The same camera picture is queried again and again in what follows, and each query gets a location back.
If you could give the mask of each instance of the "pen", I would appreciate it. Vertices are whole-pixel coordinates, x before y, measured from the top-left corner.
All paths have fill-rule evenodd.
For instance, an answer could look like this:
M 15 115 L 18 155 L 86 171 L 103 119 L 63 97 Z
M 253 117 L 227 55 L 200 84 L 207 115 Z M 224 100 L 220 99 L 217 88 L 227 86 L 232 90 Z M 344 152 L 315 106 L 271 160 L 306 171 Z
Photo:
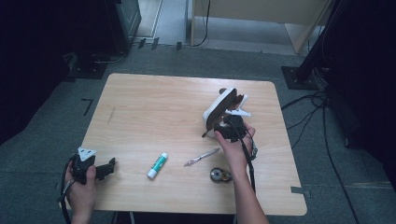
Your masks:
M 194 158 L 194 159 L 191 159 L 191 160 L 187 161 L 187 163 L 186 163 L 184 166 L 193 165 L 194 163 L 200 161 L 202 158 L 211 156 L 211 155 L 215 154 L 216 152 L 218 152 L 219 150 L 220 150 L 219 147 L 218 147 L 218 148 L 215 148 L 215 149 L 213 149 L 213 150 L 210 150 L 210 151 L 206 152 L 205 154 L 203 154 L 203 155 L 201 155 L 201 156 L 199 156 L 199 157 L 197 157 L 197 158 Z

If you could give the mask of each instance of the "stand base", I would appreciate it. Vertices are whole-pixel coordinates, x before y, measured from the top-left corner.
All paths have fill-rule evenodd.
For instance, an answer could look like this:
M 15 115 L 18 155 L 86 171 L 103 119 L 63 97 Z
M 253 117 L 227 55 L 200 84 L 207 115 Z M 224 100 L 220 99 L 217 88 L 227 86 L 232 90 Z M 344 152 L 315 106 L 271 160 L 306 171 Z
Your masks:
M 106 68 L 106 63 L 87 63 L 86 59 L 78 57 L 68 77 L 102 79 Z
M 297 79 L 296 72 L 298 67 L 282 66 L 282 73 L 285 77 L 286 84 L 290 90 L 318 90 L 318 84 L 315 79 L 309 76 L 306 80 L 301 81 Z

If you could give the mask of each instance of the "desk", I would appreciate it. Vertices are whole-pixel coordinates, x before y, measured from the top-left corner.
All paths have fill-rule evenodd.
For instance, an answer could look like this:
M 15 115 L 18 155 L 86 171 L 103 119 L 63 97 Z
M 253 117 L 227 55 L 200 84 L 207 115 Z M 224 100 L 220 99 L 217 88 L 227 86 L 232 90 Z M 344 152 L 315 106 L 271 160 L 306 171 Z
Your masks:
M 253 162 L 257 197 L 268 215 L 306 213 L 290 142 L 273 83 L 198 77 L 112 74 L 82 146 L 96 149 L 95 164 L 115 157 L 115 173 L 97 182 L 96 210 L 235 214 L 233 183 L 215 184 L 214 167 L 228 169 L 222 150 L 190 167 L 191 158 L 218 147 L 202 138 L 202 114 L 235 86 L 249 95 L 245 121 L 255 127 L 259 148 Z M 146 173 L 162 152 L 168 160 L 153 180 Z
M 192 0 L 192 45 L 195 17 L 206 17 L 208 2 Z M 213 0 L 209 17 L 285 23 L 291 44 L 296 53 L 300 53 L 321 20 L 327 19 L 331 3 L 332 0 Z

